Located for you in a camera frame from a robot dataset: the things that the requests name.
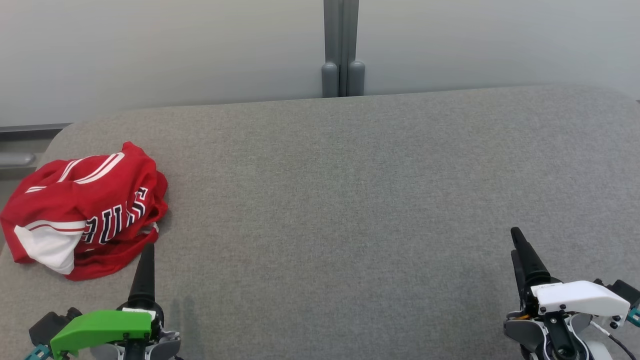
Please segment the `grey double partition post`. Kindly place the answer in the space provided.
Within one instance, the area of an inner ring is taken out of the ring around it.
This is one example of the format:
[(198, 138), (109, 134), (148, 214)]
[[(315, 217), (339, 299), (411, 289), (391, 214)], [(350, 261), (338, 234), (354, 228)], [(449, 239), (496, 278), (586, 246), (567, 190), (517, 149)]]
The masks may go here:
[(365, 64), (356, 59), (360, 0), (322, 0), (324, 54), (323, 98), (364, 95)]

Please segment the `red jersey with white sleeves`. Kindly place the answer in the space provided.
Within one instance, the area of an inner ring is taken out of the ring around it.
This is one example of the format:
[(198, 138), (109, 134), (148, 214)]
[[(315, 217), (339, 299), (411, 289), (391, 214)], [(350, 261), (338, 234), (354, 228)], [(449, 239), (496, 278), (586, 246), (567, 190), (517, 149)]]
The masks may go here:
[(79, 193), (109, 180), (153, 171), (158, 171), (153, 158), (131, 142), (108, 155), (44, 164), (22, 180), (0, 213), (0, 226), (14, 262), (41, 264), (64, 277), (69, 275), (87, 221), (79, 210)]

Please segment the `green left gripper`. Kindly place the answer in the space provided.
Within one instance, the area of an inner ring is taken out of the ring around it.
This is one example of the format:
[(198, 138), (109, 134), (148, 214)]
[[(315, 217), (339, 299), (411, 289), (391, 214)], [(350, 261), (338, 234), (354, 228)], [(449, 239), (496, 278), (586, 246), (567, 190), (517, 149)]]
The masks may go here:
[(142, 249), (128, 301), (114, 310), (96, 310), (75, 317), (50, 342), (52, 357), (77, 356), (98, 346), (122, 346), (122, 359), (144, 359), (146, 347), (160, 339), (164, 312), (155, 303), (154, 244)]

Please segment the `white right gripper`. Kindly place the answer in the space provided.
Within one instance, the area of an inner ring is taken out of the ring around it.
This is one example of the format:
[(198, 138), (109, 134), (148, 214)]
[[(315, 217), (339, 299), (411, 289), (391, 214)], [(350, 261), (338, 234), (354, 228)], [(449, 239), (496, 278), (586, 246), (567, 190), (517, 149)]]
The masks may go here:
[(603, 285), (586, 280), (549, 284), (550, 273), (521, 229), (512, 227), (510, 236), (519, 300), (526, 300), (525, 288), (531, 287), (533, 305), (526, 310), (531, 317), (560, 310), (608, 318), (627, 316), (631, 303)]

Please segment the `grey rounded floor fixture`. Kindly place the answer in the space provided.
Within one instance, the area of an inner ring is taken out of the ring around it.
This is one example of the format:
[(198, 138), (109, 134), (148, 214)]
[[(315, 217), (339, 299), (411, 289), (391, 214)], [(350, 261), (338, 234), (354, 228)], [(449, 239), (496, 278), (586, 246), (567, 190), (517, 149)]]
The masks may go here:
[(0, 152), (0, 169), (11, 167), (29, 167), (37, 159), (31, 152)]

